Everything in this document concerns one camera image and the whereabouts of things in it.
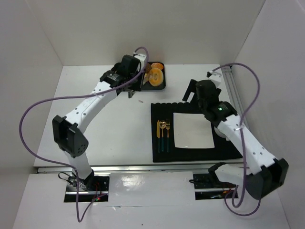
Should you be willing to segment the stainless steel tongs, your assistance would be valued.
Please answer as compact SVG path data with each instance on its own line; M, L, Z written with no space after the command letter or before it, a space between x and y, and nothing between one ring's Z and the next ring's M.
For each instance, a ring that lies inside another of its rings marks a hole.
M141 77L138 77L132 84L127 88L128 98L132 98L136 92L140 92L143 86L149 81L147 73L143 73Z

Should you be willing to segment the orange glazed donut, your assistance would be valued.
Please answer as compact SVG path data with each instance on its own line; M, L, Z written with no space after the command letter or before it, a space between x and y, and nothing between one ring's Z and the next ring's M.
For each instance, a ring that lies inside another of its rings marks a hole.
M149 83L154 86L160 86L163 83L164 76L162 70L158 68L153 68L148 73Z

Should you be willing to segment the white cup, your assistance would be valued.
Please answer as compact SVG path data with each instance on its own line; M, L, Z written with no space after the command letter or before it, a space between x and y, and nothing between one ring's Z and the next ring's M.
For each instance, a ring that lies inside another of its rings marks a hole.
M219 137L225 139L226 141L229 141L227 136L224 133L222 133L218 128L214 127L214 131Z

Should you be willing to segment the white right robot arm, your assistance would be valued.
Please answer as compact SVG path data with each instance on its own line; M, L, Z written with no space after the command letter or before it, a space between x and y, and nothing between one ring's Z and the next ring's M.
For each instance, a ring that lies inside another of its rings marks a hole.
M205 80L191 79L183 96L200 111L222 138L231 141L243 156L250 173L226 163L218 163L209 169L221 182L239 184L254 199L260 200L284 184L289 164L285 159L277 159L244 125L235 108L225 101L220 101L222 77L216 72L208 72Z

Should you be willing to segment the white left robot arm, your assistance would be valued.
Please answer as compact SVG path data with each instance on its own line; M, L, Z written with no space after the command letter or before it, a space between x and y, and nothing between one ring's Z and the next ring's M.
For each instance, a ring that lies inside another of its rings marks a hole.
M89 98L64 117L57 115L52 120L54 141L74 167L72 174L79 177L86 190L92 189L97 180L85 153L89 142L84 132L102 108L121 92L132 98L141 90L146 63L145 54L123 56L121 62L102 75Z

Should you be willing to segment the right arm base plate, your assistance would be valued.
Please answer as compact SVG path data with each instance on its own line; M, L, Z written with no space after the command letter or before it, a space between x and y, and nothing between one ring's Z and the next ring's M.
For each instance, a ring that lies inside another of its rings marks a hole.
M231 191L235 189L235 185L231 183L214 181L209 174L193 174L189 182L193 184L195 192Z

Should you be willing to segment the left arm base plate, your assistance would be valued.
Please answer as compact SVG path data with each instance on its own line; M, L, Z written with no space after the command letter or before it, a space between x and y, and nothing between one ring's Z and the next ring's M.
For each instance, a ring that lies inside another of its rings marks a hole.
M109 176L94 176L86 184L80 183L79 194L80 195L97 195L102 193L108 193L110 177ZM76 195L76 178L68 177L66 186L66 195Z

